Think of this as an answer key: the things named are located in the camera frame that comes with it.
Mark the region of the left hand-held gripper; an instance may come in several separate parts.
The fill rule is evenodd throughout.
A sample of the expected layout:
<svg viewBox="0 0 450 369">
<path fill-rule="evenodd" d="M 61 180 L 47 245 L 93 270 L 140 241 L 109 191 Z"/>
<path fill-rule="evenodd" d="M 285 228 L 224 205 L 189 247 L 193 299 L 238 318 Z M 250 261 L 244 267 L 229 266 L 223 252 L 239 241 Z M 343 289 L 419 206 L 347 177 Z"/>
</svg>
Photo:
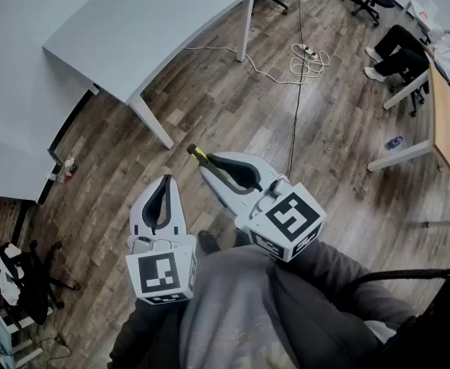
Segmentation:
<svg viewBox="0 0 450 369">
<path fill-rule="evenodd" d="M 130 228 L 134 236 L 126 262 L 136 297 L 151 305 L 192 299 L 197 240 L 180 235 L 187 233 L 187 226 L 172 175 L 163 175 L 144 189 L 131 207 Z M 176 236 L 150 240 L 159 235 Z"/>
</svg>

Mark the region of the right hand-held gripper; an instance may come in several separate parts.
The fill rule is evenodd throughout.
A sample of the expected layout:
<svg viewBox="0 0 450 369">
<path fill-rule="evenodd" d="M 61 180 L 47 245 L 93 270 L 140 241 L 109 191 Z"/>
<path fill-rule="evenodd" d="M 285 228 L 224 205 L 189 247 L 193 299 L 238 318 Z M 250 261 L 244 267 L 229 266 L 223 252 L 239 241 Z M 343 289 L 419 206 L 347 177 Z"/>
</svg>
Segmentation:
<svg viewBox="0 0 450 369">
<path fill-rule="evenodd" d="M 209 153 L 207 159 L 213 166 L 200 166 L 203 180 L 237 216 L 236 227 L 252 244 L 289 262 L 318 238 L 326 213 L 302 184 L 278 177 L 276 170 L 256 155 L 223 151 Z M 217 169 L 243 189 L 233 186 Z"/>
</svg>

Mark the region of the yellow black pen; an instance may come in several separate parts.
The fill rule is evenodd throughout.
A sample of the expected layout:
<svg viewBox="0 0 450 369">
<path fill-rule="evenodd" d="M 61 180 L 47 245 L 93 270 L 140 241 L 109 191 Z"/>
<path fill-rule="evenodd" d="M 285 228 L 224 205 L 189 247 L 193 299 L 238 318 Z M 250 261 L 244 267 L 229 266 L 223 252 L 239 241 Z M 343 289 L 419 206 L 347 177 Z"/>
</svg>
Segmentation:
<svg viewBox="0 0 450 369">
<path fill-rule="evenodd" d="M 200 174 L 204 180 L 209 181 L 210 178 L 214 177 L 223 183 L 228 182 L 227 177 L 195 144 L 191 144 L 187 147 L 187 153 L 198 161 Z"/>
</svg>

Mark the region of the person's right forearm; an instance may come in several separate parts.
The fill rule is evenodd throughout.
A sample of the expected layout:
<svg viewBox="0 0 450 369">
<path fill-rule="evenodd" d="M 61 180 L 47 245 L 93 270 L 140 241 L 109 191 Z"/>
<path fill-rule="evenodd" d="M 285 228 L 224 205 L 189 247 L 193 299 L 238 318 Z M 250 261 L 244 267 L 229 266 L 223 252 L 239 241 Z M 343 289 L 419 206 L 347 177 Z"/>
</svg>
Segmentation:
<svg viewBox="0 0 450 369">
<path fill-rule="evenodd" d="M 378 281 L 342 294 L 349 283 L 368 273 L 359 262 L 318 240 L 290 262 L 275 264 L 273 297 L 282 325 L 298 332 L 371 334 L 368 321 L 394 329 L 415 316 L 410 304 Z"/>
</svg>

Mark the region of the person's left forearm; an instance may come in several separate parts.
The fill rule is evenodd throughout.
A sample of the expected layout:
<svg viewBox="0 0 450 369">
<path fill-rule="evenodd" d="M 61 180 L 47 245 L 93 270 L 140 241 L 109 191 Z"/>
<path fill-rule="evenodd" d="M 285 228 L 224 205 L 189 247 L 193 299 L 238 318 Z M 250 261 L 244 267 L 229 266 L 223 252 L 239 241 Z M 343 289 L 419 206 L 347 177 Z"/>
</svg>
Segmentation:
<svg viewBox="0 0 450 369">
<path fill-rule="evenodd" d="M 150 305 L 136 300 L 110 353 L 108 369 L 180 369 L 180 324 L 185 301 Z"/>
</svg>

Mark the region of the person's dark shoe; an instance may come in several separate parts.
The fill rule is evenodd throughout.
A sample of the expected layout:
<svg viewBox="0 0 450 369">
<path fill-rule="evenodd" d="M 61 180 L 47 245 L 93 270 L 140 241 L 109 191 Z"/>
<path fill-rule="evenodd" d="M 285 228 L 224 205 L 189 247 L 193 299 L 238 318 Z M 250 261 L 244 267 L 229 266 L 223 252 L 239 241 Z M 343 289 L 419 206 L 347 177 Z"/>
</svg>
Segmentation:
<svg viewBox="0 0 450 369">
<path fill-rule="evenodd" d="M 198 243 L 201 251 L 205 255 L 213 254 L 220 251 L 220 246 L 217 239 L 209 231 L 199 231 L 197 235 Z"/>
</svg>

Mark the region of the white table leg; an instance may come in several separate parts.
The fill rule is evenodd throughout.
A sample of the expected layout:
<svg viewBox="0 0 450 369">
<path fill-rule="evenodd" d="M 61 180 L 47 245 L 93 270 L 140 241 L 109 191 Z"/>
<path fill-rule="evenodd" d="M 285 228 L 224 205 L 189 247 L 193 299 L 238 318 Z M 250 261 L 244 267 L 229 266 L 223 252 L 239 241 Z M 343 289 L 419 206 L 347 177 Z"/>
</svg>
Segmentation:
<svg viewBox="0 0 450 369">
<path fill-rule="evenodd" d="M 236 52 L 236 60 L 239 62 L 242 62 L 246 57 L 253 3 L 254 0 L 243 0 L 241 3 L 241 19 Z"/>
<path fill-rule="evenodd" d="M 172 149 L 174 146 L 173 140 L 164 130 L 160 122 L 156 119 L 153 112 L 149 109 L 140 95 L 135 95 L 128 101 L 128 105 L 134 110 L 137 116 L 145 123 L 151 130 L 155 137 L 157 137 L 163 146 L 167 149 Z"/>
</svg>

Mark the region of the person's grey shirt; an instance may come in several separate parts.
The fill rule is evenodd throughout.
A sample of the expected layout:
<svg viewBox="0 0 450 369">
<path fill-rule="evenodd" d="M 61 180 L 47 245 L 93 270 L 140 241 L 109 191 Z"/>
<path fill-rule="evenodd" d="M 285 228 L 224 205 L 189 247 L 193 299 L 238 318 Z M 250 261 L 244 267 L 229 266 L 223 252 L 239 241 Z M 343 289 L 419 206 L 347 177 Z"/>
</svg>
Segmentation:
<svg viewBox="0 0 450 369">
<path fill-rule="evenodd" d="M 289 331 L 273 297 L 274 261 L 259 248 L 218 251 L 199 266 L 180 324 L 181 369 L 357 369 L 371 334 Z"/>
</svg>

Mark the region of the white power strip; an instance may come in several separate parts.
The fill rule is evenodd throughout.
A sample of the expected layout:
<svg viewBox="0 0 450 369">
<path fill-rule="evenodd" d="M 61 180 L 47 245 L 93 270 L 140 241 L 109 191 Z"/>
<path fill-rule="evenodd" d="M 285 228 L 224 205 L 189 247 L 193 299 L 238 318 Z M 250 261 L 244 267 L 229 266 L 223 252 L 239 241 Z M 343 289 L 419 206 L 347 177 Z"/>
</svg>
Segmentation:
<svg viewBox="0 0 450 369">
<path fill-rule="evenodd" d="M 308 59 L 310 61 L 315 61 L 319 59 L 319 56 L 307 45 L 300 44 L 299 47 L 301 48 L 305 59 Z"/>
</svg>

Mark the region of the white cloth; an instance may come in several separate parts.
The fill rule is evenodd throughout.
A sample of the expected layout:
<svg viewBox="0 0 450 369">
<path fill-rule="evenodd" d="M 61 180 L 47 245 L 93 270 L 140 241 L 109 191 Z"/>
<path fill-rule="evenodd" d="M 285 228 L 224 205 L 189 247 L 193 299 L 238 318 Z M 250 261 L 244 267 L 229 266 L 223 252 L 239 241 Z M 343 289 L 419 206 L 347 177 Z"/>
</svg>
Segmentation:
<svg viewBox="0 0 450 369">
<path fill-rule="evenodd" d="M 5 249 L 1 249 L 1 254 L 4 254 L 8 259 L 20 255 L 22 251 L 14 246 L 8 244 Z M 7 268 L 7 265 L 0 257 L 0 292 L 2 297 L 11 306 L 16 306 L 20 296 L 20 288 L 14 282 L 14 275 Z"/>
</svg>

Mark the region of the white shelf rack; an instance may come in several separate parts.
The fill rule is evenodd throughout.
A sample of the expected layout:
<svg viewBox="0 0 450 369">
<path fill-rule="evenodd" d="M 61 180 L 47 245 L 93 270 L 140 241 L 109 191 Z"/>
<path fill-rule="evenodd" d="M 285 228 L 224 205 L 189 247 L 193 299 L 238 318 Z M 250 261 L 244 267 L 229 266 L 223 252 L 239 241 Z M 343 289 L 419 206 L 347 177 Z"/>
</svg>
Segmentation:
<svg viewBox="0 0 450 369">
<path fill-rule="evenodd" d="M 43 347 L 35 347 L 31 338 L 15 341 L 20 331 L 32 325 L 36 323 L 26 314 L 21 314 L 16 321 L 5 309 L 0 310 L 0 365 L 3 369 L 22 369 L 44 352 Z"/>
</svg>

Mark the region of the small white table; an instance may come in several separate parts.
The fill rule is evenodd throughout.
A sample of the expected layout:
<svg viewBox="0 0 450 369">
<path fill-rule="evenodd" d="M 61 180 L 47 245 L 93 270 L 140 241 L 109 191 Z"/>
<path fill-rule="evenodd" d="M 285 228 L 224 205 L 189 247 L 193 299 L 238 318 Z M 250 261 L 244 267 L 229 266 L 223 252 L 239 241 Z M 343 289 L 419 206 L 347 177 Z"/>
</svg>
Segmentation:
<svg viewBox="0 0 450 369">
<path fill-rule="evenodd" d="M 431 0 L 421 5 L 416 0 L 409 0 L 401 12 L 403 18 L 406 14 L 412 11 L 414 21 L 417 21 L 426 31 L 431 31 L 438 27 L 435 17 L 438 13 L 438 6 Z"/>
</svg>

